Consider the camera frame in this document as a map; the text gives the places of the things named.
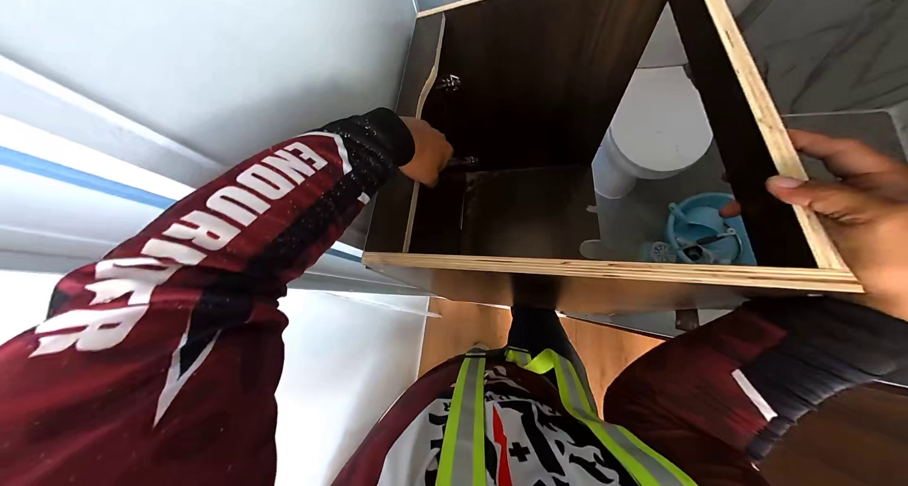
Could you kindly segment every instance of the hand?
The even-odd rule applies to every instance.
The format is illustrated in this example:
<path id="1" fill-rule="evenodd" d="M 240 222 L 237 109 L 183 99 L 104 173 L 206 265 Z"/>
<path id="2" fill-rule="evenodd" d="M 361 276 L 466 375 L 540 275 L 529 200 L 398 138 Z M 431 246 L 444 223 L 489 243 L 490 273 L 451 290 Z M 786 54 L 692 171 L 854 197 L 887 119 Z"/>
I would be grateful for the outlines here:
<path id="1" fill-rule="evenodd" d="M 854 139 L 791 130 L 798 151 L 839 182 L 773 176 L 777 199 L 821 215 L 826 231 L 864 285 L 863 303 L 908 321 L 908 165 Z"/>
<path id="2" fill-rule="evenodd" d="M 401 167 L 401 172 L 414 181 L 435 186 L 438 175 L 448 165 L 454 149 L 445 135 L 437 131 L 428 122 L 415 117 L 402 117 L 401 120 L 410 129 L 416 152 L 413 159 Z"/>

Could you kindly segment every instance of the person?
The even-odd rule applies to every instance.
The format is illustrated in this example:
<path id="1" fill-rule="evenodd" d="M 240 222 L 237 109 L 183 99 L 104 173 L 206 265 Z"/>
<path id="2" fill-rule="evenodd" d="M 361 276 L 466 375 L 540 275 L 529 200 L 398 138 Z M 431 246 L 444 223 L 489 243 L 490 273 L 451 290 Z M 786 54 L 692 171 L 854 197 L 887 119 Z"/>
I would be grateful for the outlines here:
<path id="1" fill-rule="evenodd" d="M 908 354 L 908 167 L 791 136 L 842 180 L 768 189 L 824 216 L 865 296 L 747 302 L 630 365 L 604 421 L 558 319 L 516 307 L 507 348 L 426 373 L 335 483 L 765 485 L 755 463 L 789 426 Z M 48 319 L 0 347 L 0 483 L 273 483 L 286 283 L 399 168 L 433 184 L 450 156 L 387 109 L 334 121 L 63 277 Z"/>

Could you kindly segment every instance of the white lettering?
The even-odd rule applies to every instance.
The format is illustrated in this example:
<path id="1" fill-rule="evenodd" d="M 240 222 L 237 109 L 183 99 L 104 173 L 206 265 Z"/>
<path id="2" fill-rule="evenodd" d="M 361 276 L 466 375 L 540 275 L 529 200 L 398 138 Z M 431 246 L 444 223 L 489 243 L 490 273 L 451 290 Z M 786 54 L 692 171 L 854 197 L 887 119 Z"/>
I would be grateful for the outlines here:
<path id="1" fill-rule="evenodd" d="M 28 356 L 60 353 L 73 345 L 80 352 L 97 352 L 112 348 L 126 338 L 146 310 L 148 305 L 130 305 L 106 311 L 79 309 L 64 312 L 39 324 L 35 328 L 35 334 L 85 328 L 71 333 L 40 337 L 38 348 Z"/>
<path id="2" fill-rule="evenodd" d="M 326 162 L 322 156 L 319 156 L 316 152 L 312 151 L 312 149 L 310 149 L 310 147 L 306 144 L 294 142 L 284 149 L 286 149 L 287 151 L 299 151 L 300 156 L 303 160 L 312 161 L 312 168 L 316 171 L 320 171 L 322 167 L 328 164 L 328 162 Z"/>
<path id="3" fill-rule="evenodd" d="M 236 182 L 268 197 L 280 199 L 293 189 L 293 183 L 262 164 L 255 164 L 236 176 Z"/>
<path id="4" fill-rule="evenodd" d="M 195 266 L 206 257 L 204 252 L 179 243 L 152 238 L 142 247 L 142 253 L 162 259 L 173 259 L 179 264 Z"/>
<path id="5" fill-rule="evenodd" d="M 304 164 L 297 156 L 291 155 L 286 151 L 275 151 L 274 154 L 275 156 L 269 156 L 263 159 L 262 162 L 286 174 L 297 184 L 303 182 L 306 176 L 311 176 L 315 173 L 312 167 Z"/>
<path id="6" fill-rule="evenodd" d="M 165 265 L 153 257 L 101 260 L 95 265 L 95 278 L 110 280 L 85 286 L 85 289 L 95 293 L 89 305 L 106 304 L 127 293 L 132 293 L 128 304 L 148 304 L 154 288 L 163 284 L 179 269 L 178 264 Z"/>
<path id="7" fill-rule="evenodd" d="M 257 215 L 236 202 L 240 202 L 240 204 L 251 208 L 259 214 L 265 213 L 265 210 L 271 207 L 267 202 L 264 202 L 262 199 L 243 190 L 239 186 L 225 186 L 221 188 L 221 190 L 216 191 L 208 198 L 208 202 L 206 202 L 205 205 L 218 213 L 233 218 L 233 220 L 242 225 L 249 225 L 254 222 Z"/>
<path id="8" fill-rule="evenodd" d="M 192 240 L 192 243 L 208 250 L 221 250 L 224 245 L 240 233 L 240 230 L 233 227 L 233 225 L 227 224 L 220 218 L 205 212 L 193 211 L 180 220 L 195 224 L 198 227 L 194 229 L 187 225 L 174 223 L 162 234 L 171 238 Z"/>

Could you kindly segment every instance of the jersey sleeve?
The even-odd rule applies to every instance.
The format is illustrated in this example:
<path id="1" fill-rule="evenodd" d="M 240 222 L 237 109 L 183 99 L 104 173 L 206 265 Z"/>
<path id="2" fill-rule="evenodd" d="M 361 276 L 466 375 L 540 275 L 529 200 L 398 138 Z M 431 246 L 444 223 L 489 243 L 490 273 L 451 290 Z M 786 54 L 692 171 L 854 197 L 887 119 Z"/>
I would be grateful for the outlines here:
<path id="1" fill-rule="evenodd" d="M 608 387 L 608 422 L 697 484 L 766 485 L 756 463 L 835 393 L 908 365 L 908 322 L 831 297 L 760 299 L 656 346 Z"/>
<path id="2" fill-rule="evenodd" d="M 388 109 L 332 122 L 63 277 L 0 346 L 0 483 L 271 483 L 277 300 L 413 153 Z"/>

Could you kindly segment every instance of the blue tape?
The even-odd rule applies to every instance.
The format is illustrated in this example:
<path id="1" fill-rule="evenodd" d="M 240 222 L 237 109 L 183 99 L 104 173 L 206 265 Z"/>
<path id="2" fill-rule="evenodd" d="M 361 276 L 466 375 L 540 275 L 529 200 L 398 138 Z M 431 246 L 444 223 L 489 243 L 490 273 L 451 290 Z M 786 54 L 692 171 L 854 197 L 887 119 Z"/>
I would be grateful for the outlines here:
<path id="1" fill-rule="evenodd" d="M 58 181 L 68 182 L 76 186 L 88 188 L 89 190 L 100 191 L 101 193 L 120 197 L 127 201 L 148 204 L 149 206 L 161 208 L 162 210 L 166 210 L 176 202 L 174 199 L 158 195 L 157 193 L 151 193 L 150 191 L 135 188 L 121 182 L 111 181 L 61 164 L 55 164 L 54 162 L 49 162 L 43 158 L 38 158 L 37 156 L 19 153 L 14 149 L 9 149 L 2 145 L 0 145 L 0 165 L 6 165 L 23 172 L 37 174 Z"/>

